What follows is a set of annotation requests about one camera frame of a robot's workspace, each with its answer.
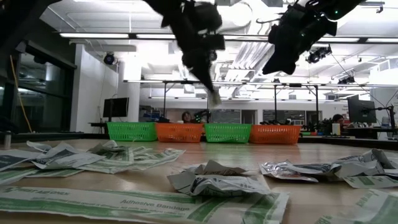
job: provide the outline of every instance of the wooden table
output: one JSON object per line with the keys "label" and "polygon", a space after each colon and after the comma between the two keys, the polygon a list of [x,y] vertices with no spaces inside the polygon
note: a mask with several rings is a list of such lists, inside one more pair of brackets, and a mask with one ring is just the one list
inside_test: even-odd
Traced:
{"label": "wooden table", "polygon": [[[77,149],[89,149],[106,140],[71,140],[67,143]],[[82,172],[67,178],[31,178],[13,183],[24,187],[53,187],[82,190],[150,190],[174,192],[166,176],[178,173],[181,166],[199,164],[214,159],[226,166],[242,166],[258,169],[258,163],[284,161],[293,163],[331,162],[335,159],[362,154],[369,149],[343,147],[327,144],[298,144],[296,146],[254,145],[254,144],[185,144],[161,142],[121,142],[122,145],[145,146],[157,151],[166,148],[187,150],[177,161],[145,171],[127,171],[120,174]],[[25,144],[14,144],[13,148],[26,148]],[[392,151],[385,151],[389,157],[398,157]],[[332,215],[353,206],[366,192],[354,189],[345,182],[337,183],[292,183],[263,177],[257,172],[264,185],[275,192],[290,192],[283,222],[284,224],[311,224],[322,215]],[[394,192],[394,189],[383,189]],[[0,223],[4,224],[105,224],[112,221],[89,220],[61,215],[5,213],[0,212]]]}

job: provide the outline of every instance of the orange basket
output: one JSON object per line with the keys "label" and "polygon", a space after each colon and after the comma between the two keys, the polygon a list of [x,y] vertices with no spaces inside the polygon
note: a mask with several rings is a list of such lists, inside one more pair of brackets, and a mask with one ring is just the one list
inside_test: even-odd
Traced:
{"label": "orange basket", "polygon": [[301,126],[253,125],[250,142],[256,144],[297,144]]}
{"label": "orange basket", "polygon": [[157,123],[156,133],[160,142],[200,142],[203,124]]}

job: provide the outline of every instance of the green basket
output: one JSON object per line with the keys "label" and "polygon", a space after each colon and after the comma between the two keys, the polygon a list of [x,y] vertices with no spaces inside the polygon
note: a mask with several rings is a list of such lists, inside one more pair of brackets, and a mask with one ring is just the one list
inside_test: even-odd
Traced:
{"label": "green basket", "polygon": [[205,124],[208,142],[247,143],[251,124]]}
{"label": "green basket", "polygon": [[108,122],[109,138],[115,141],[155,141],[155,123]]}

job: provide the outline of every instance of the plastic basket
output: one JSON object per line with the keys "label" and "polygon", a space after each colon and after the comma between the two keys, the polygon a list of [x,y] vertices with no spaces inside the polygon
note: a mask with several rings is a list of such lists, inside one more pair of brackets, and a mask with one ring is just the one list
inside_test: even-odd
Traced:
{"label": "plastic basket", "polygon": [[247,143],[251,124],[205,124],[208,142]]}
{"label": "plastic basket", "polygon": [[108,122],[109,138],[115,141],[155,141],[155,123]]}
{"label": "plastic basket", "polygon": [[160,142],[200,142],[203,124],[157,123],[156,133]]}
{"label": "plastic basket", "polygon": [[297,144],[301,126],[253,125],[250,142],[256,144]]}

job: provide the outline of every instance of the ceiling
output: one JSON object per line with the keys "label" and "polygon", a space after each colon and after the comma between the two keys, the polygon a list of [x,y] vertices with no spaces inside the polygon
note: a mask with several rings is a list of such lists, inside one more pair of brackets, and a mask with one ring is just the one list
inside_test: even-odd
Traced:
{"label": "ceiling", "polygon": [[[160,28],[161,17],[156,14],[144,1],[118,0],[117,3],[109,3],[114,0],[63,0],[51,5],[42,15],[41,19],[54,27],[59,32],[140,32],[140,33],[171,33],[169,28]],[[222,14],[228,19],[225,23],[240,24],[229,27],[223,32],[228,34],[253,34],[257,33],[254,19],[276,18],[277,12],[285,11],[283,8],[268,8],[261,0],[242,0],[255,7],[249,13],[242,13],[237,19],[236,15]],[[398,1],[384,0],[384,11],[376,13],[379,9],[374,7],[357,7],[346,17],[339,21],[338,36],[386,36],[398,37]],[[108,49],[117,46],[136,46],[138,52],[148,52],[144,57],[143,74],[156,79],[162,79],[161,75],[172,74],[178,70],[180,52],[177,45],[171,41],[148,40],[92,40],[85,42],[89,49],[97,54],[103,54]],[[259,45],[251,45],[249,54],[253,54]],[[297,69],[292,76],[274,74],[285,79],[294,78],[295,82],[305,83],[309,80],[331,80],[338,77],[345,70],[355,70],[358,78],[367,78],[369,69],[377,63],[386,60],[386,57],[398,57],[398,45],[369,45],[369,44],[332,44],[333,55],[327,56],[316,64],[308,64],[305,57],[297,62]],[[218,63],[236,62],[237,56],[243,50],[242,42],[227,42],[226,51],[218,52]],[[116,52],[123,57],[127,52]]]}

